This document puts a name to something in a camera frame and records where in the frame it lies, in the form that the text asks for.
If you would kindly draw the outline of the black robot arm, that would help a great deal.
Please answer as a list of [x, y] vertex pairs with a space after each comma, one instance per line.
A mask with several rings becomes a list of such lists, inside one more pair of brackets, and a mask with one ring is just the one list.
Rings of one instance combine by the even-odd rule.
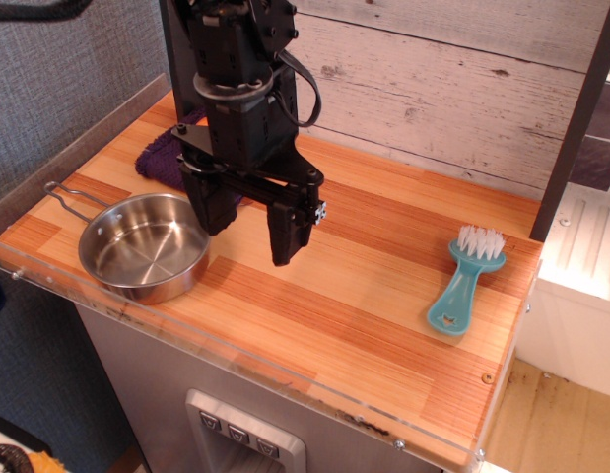
[[325, 216], [323, 173], [296, 139], [321, 112], [298, 113], [296, 79], [314, 78], [287, 47], [299, 35], [289, 1], [175, 1], [195, 60], [193, 88], [208, 124], [178, 125], [179, 166], [200, 226], [211, 236], [247, 197], [265, 206], [272, 259], [284, 266]]

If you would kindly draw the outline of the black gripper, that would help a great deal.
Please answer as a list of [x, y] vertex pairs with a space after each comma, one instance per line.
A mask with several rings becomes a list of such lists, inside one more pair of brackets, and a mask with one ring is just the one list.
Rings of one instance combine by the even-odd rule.
[[211, 237], [248, 197], [267, 209], [272, 261], [285, 266], [325, 216], [322, 172], [297, 149], [302, 122], [293, 78], [226, 85], [193, 81], [207, 126], [178, 125], [182, 182], [200, 227]]

